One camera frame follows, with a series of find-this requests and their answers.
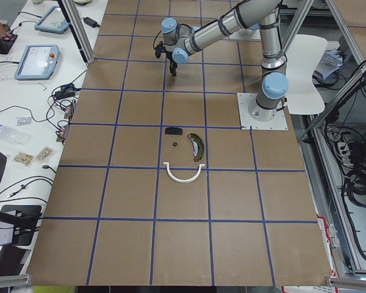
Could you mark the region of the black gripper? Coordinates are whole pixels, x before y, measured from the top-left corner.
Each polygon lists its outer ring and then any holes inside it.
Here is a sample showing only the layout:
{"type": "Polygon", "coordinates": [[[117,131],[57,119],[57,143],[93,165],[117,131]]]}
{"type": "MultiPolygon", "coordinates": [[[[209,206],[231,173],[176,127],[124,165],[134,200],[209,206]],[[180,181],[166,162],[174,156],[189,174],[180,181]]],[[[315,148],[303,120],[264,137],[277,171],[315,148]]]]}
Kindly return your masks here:
{"type": "Polygon", "coordinates": [[[170,57],[170,65],[169,65],[169,69],[170,69],[170,74],[172,74],[173,76],[176,76],[177,75],[177,67],[178,67],[178,64],[173,60],[172,57],[170,57]]]}

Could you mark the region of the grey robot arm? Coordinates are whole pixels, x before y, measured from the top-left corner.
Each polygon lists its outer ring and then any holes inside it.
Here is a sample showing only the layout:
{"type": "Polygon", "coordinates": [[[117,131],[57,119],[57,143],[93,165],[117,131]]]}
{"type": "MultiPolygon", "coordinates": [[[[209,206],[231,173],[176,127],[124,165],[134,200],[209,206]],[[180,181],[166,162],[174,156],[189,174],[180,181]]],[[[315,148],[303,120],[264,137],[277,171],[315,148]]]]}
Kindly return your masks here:
{"type": "Polygon", "coordinates": [[[260,92],[249,104],[250,116],[261,122],[274,119],[278,104],[287,93],[287,58],[281,35],[281,1],[241,1],[216,20],[202,27],[178,23],[174,18],[161,22],[162,41],[153,43],[156,58],[165,54],[170,73],[175,76],[179,64],[223,38],[233,41],[260,42],[262,77],[260,92]]]}

